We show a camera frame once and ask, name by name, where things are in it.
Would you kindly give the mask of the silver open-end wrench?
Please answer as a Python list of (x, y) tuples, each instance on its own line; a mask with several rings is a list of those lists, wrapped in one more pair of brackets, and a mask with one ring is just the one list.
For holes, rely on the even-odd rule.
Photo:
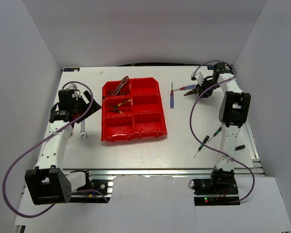
[(79, 133), (79, 139), (83, 140), (86, 137), (87, 137), (87, 133), (85, 131), (85, 120), (83, 120), (81, 122), (81, 130), (80, 130), (80, 133)]

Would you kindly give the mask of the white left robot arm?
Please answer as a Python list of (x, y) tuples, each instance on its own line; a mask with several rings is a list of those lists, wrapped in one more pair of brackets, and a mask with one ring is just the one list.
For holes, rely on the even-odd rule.
[(101, 109), (89, 91), (81, 93), (71, 87), (58, 92), (59, 101), (50, 112), (48, 132), (42, 154), (34, 169), (27, 170), (25, 182), (35, 205), (68, 203), (72, 193), (83, 194), (93, 188), (88, 170), (62, 171), (64, 154), (75, 124)]

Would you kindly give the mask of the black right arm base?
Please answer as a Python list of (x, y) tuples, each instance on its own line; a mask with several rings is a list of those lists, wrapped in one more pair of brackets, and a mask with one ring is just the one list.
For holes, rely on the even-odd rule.
[(209, 179), (193, 179), (188, 186), (194, 191), (195, 206), (240, 205), (233, 170), (214, 170)]

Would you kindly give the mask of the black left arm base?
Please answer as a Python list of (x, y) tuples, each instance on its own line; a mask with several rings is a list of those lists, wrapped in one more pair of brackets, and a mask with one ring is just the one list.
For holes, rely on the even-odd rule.
[(113, 179), (104, 176), (86, 176), (86, 183), (72, 192), (70, 203), (107, 203), (112, 195)]

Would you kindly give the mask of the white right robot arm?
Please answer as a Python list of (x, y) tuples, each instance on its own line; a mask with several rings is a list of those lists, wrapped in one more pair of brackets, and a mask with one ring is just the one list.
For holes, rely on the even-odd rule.
[(231, 176), (234, 171), (232, 158), (239, 132), (247, 121), (251, 95), (239, 88), (236, 83), (236, 71), (231, 65), (222, 61), (213, 65), (212, 76), (198, 75), (196, 88), (200, 98), (210, 97), (216, 88), (221, 88), (224, 93), (219, 110), (219, 121), (222, 128), (219, 151), (222, 156), (214, 165), (213, 174)]

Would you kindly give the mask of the yellow handled pliers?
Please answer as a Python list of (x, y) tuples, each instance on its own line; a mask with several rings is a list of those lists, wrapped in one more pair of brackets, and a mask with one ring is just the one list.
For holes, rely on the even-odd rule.
[(108, 105), (108, 109), (110, 112), (115, 112), (119, 114), (124, 114), (127, 111), (127, 106), (130, 107), (131, 99), (123, 100), (117, 105)]
[(184, 96), (189, 96), (189, 95), (194, 95), (194, 94), (198, 94), (198, 90), (196, 88), (188, 91), (187, 93), (184, 94)]

